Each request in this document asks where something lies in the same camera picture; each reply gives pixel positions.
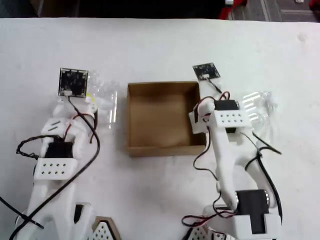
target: wire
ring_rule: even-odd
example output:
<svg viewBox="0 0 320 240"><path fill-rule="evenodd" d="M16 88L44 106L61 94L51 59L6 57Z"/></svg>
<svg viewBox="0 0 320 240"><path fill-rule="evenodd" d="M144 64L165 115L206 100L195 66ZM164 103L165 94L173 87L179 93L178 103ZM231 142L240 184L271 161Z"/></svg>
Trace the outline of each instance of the wire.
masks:
<svg viewBox="0 0 320 240"><path fill-rule="evenodd" d="M181 223L183 226L189 227L189 228L196 228L196 227L200 227L204 224L206 224L209 220L213 219L214 217L216 217L217 214L213 214L211 216L195 216L195 215L186 215L181 219ZM186 223L185 220L186 219L196 219L196 220L201 220L198 222L194 222L194 223Z"/></svg>
<svg viewBox="0 0 320 240"><path fill-rule="evenodd" d="M55 140L58 140L58 141L62 141L63 138L61 138L59 135L39 135L39 136L33 136L33 137L30 137L28 138L27 140L24 140L22 142L20 142L20 144L18 145L18 147L16 148L16 154L21 154L22 156L24 157L28 157L28 158L33 158L35 160L38 160L38 158L40 158L39 155L35 154L34 152L33 153L25 153L23 151L21 151L21 148L24 144L28 143L28 142L31 142L31 141L34 141L34 140L37 140L37 139L44 139L44 138L54 138Z"/></svg>
<svg viewBox="0 0 320 240"><path fill-rule="evenodd" d="M231 217L233 217L234 215L237 214L237 210L236 210L236 211L232 211L232 212L223 210L223 211L219 212L219 211L217 210L217 208L215 207L215 204L216 204L216 202L218 202L218 200L221 198L221 196L222 196L222 192L219 191L219 197L218 197L216 200L214 200L214 201L213 201L213 204L212 204L213 210L214 210L215 214L216 214L217 216L219 216L220 218L229 219L229 218L231 218Z"/></svg>
<svg viewBox="0 0 320 240"><path fill-rule="evenodd" d="M94 130L96 130L96 129L97 129L97 123L98 123L98 121L96 120L96 118L93 117L92 115L88 114L88 113L82 113L82 114L83 114L84 116L90 116L90 117L92 117L93 122L94 122ZM72 118L72 120L76 119L76 118L79 117L79 116L80 116L79 114L75 115L75 116ZM65 130L64 138L63 138L64 140L65 140L66 137L67 137L67 133L68 133L70 127L71 127L71 123L69 123L68 127L67 127L66 130ZM90 138L90 143L91 143L91 144L92 144L92 139L93 139L93 137L94 137L94 133L92 133L91 138Z"/></svg>
<svg viewBox="0 0 320 240"><path fill-rule="evenodd" d="M209 83L211 83L211 85L215 88L215 90L216 90L218 93L222 94L221 89L218 88L217 85L215 85L215 84L211 81L211 79L207 78L207 80L208 80Z"/></svg>
<svg viewBox="0 0 320 240"><path fill-rule="evenodd" d="M219 97L219 101L222 100L222 98L224 98L225 100L229 100L230 99L230 92L229 91L224 91L221 96Z"/></svg>
<svg viewBox="0 0 320 240"><path fill-rule="evenodd" d="M199 171L208 171L212 174L212 176L215 178L215 180L218 181L218 178L217 176L213 173L213 171L211 171L210 169L208 168L200 168L200 167L196 167L196 161L201 157L203 156L204 154L206 154L210 148L210 145L211 145L211 133L210 133L210 128L207 127L208 131L209 131L209 143L208 143L208 146L206 147L206 149L201 152L198 156L195 157L194 161L193 161L193 167L196 169L196 170L199 170Z"/></svg>
<svg viewBox="0 0 320 240"><path fill-rule="evenodd" d="M268 150L271 150L277 154L282 154L280 151L278 151L277 149L275 149L274 147L272 147L270 144L266 143L264 140L262 140L260 137L258 137L254 132L252 132L253 136L255 138L257 138L259 141L261 141L262 143L264 143L266 146L263 146L263 147L260 147L259 150L262 151L264 149L268 149ZM259 154L257 152L256 154L256 157L254 157L253 159L251 159L247 164L246 166L244 167L245 170L248 169L249 165L254 161L254 160L257 160L263 174L265 175L267 181L269 182L270 184L270 187L273 191L273 194L274 194L274 197L275 197L275 201L276 201L276 204L277 204L277 207L278 207L278 213L279 213L279 216L281 218L281 223L283 222L283 211L282 211L282 204L281 204L281 200L280 200L280 196L279 196L279 193L278 193L278 190L274 184L274 182L272 181L271 177L269 176L263 162L262 162L262 155Z"/></svg>
<svg viewBox="0 0 320 240"><path fill-rule="evenodd" d="M245 134L244 132L240 132L240 134L244 135L244 136L254 145L254 147L256 148L256 150L258 151L258 153L259 153L259 155L260 155L260 154L261 154L261 153L260 153L260 150L259 150L258 146L254 143L254 141L252 141L251 138L248 137L248 135Z"/></svg>
<svg viewBox="0 0 320 240"><path fill-rule="evenodd" d="M94 134L94 137L96 139L96 152L93 155L93 157L87 162L86 165L84 165L72 178L70 178L64 185L62 185L56 192L54 192L50 197L48 197L43 203L41 203L28 217L32 218L34 217L46 204L48 204L55 196L57 196L59 193L61 193L69 184L71 184L77 177L79 177L97 158L99 152L100 152L100 139L98 137L98 134L96 133L94 127L90 124L90 122L86 119L86 117L79 112L78 108L71 102L70 97L68 96L69 103L73 106L74 110L79 114L80 118L82 118L85 123L89 126L91 131ZM18 234L18 232L28 223L28 221L24 221L21 225L19 225L11 234L9 240L14 240L15 236Z"/></svg>
<svg viewBox="0 0 320 240"><path fill-rule="evenodd" d="M32 220L31 217L28 217L27 215L23 214L23 213L20 212L18 209L14 208L14 207L13 207L12 205L10 205L6 200L4 200L1 196L0 196L0 202L2 202L5 206L7 206L10 210L12 210L13 212L15 212L16 214L18 214L17 218L20 216L20 217L23 218L25 221L31 222L31 223L37 225L39 228L44 229L44 226L42 226L40 223Z"/></svg>
<svg viewBox="0 0 320 240"><path fill-rule="evenodd" d="M260 155L257 156L257 161L258 161L258 164L259 164L262 172L264 173L267 181L269 182L269 184L270 184L270 186L272 188L272 191L273 191L273 194L274 194L274 197L275 197L275 201L276 201L276 205L278 207L278 213L279 213L279 216L280 216L280 219L281 219L281 224L282 224L283 212L282 212L282 205L281 205L281 200L280 200L280 196L279 196L278 190L277 190L274 182L272 181L271 177L269 176L264 164L262 163Z"/></svg>

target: circuit board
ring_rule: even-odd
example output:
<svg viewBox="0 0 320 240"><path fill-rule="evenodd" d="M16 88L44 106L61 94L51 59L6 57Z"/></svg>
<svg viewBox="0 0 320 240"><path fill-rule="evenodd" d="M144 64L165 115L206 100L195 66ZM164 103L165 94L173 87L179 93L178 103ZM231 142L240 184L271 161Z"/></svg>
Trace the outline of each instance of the circuit board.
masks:
<svg viewBox="0 0 320 240"><path fill-rule="evenodd" d="M220 78L213 62L193 66L193 70L199 81Z"/></svg>
<svg viewBox="0 0 320 240"><path fill-rule="evenodd" d="M59 96L85 98L88 71L60 68Z"/></svg>

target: white robotic arm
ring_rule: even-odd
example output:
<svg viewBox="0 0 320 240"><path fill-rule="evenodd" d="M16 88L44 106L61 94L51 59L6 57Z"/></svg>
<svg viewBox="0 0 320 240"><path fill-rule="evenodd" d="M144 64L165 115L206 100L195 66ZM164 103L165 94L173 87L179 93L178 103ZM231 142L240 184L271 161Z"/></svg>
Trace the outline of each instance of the white robotic arm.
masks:
<svg viewBox="0 0 320 240"><path fill-rule="evenodd" d="M43 127L42 135L55 135L65 139L65 143L72 143L69 153L72 157L52 156L62 148L52 147L54 139L46 137L42 141L40 158L37 161L34 171L34 185L27 209L30 215L41 203L50 197L58 188L65 184L77 172L79 161L83 157L86 145L89 143L91 131L86 127L86 123L77 116L77 112L71 104L60 101L50 118ZM78 109L87 116L94 116L96 106L87 99L72 99ZM48 202L32 219L41 225L53 221L56 227L58 238L61 240L87 240L92 237L92 224L95 221L95 214L92 206L85 202L78 202L76 198L76 182L72 182L68 187L57 195L52 201ZM81 206L81 216L75 222L75 210ZM22 228L17 240L33 240L39 237L39 228L33 223L27 223Z"/></svg>
<svg viewBox="0 0 320 240"><path fill-rule="evenodd" d="M239 240L276 239L281 232L282 220L279 214L269 211L278 205L273 188L258 161L253 161L246 169L258 190L236 191L233 182L235 165L245 167L257 154L257 149L253 149L254 145L246 139L253 138L248 116L241 109L217 109L217 104L208 97L194 108L189 117L193 133L210 131L217 166L216 188L228 208L236 214L229 218L213 217L207 225ZM227 128L236 130L227 133ZM203 214L214 215L213 206L205 207Z"/></svg>

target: white table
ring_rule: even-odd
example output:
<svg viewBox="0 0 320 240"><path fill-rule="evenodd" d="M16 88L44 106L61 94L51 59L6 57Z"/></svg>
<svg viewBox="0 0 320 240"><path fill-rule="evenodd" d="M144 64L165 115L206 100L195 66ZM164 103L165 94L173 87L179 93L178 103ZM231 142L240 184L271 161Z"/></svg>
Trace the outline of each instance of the white table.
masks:
<svg viewBox="0 0 320 240"><path fill-rule="evenodd" d="M60 67L95 70L120 87L116 129L80 177L79 198L112 217L124 240L179 240L181 218L217 197L215 181L193 156L131 159L125 152L127 83L194 80L192 66L214 62L224 90L276 96L283 156L266 153L283 205L285 240L318 239L320 100L318 23L220 20L0 19L0 196L23 211L35 161L16 155L40 133L58 92ZM201 84L204 96L212 89ZM26 146L36 151L40 143ZM211 150L203 166L215 167ZM238 189L251 182L236 174ZM0 204L0 237L16 215Z"/></svg>

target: cardboard box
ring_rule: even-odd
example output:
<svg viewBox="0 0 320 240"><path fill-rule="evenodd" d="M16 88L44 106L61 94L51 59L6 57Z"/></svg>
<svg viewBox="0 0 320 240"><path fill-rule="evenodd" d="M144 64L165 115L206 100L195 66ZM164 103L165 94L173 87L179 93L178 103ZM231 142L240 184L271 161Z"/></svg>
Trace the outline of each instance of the cardboard box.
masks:
<svg viewBox="0 0 320 240"><path fill-rule="evenodd" d="M206 136L192 133L188 113L199 100L196 81L129 83L129 154L198 155L206 146Z"/></svg>

